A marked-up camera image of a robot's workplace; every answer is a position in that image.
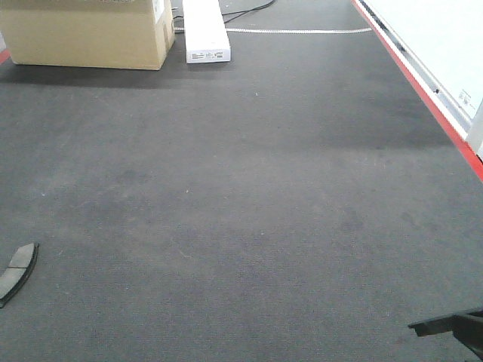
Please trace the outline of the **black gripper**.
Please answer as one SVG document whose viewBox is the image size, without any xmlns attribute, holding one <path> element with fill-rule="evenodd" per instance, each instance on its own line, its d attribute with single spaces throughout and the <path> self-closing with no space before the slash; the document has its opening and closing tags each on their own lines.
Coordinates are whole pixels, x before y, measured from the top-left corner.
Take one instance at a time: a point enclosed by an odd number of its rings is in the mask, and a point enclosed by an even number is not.
<svg viewBox="0 0 483 362">
<path fill-rule="evenodd" d="M 482 307 L 408 324 L 417 336 L 431 336 L 453 330 L 453 336 L 482 360 Z"/>
</svg>

